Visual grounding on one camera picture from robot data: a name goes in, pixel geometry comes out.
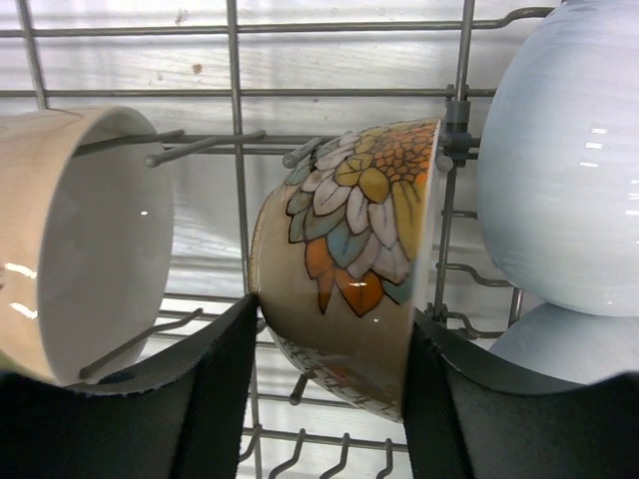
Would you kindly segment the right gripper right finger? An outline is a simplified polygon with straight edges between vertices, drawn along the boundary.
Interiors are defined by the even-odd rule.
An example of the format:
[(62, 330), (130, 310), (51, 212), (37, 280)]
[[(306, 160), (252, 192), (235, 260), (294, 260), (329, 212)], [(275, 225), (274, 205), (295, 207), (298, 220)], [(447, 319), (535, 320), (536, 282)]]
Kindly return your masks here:
[(403, 426), (415, 478), (635, 478), (638, 375), (578, 385), (501, 359), (417, 310)]

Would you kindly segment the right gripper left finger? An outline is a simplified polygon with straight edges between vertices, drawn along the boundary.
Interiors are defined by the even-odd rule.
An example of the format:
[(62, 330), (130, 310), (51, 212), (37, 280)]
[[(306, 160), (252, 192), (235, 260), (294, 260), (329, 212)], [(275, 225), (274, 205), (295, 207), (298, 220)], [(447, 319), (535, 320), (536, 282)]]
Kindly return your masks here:
[(248, 294), (96, 384), (1, 374), (4, 478), (233, 478), (256, 349)]

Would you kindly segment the beige bowl colourful leaves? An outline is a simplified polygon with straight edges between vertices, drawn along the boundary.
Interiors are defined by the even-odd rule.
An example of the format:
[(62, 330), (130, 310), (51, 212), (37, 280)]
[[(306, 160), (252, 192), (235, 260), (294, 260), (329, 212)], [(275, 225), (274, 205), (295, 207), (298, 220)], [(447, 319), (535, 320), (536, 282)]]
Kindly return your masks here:
[(427, 306), (442, 122), (311, 147), (266, 198), (250, 289), (275, 345), (324, 390), (396, 422), (415, 313)]

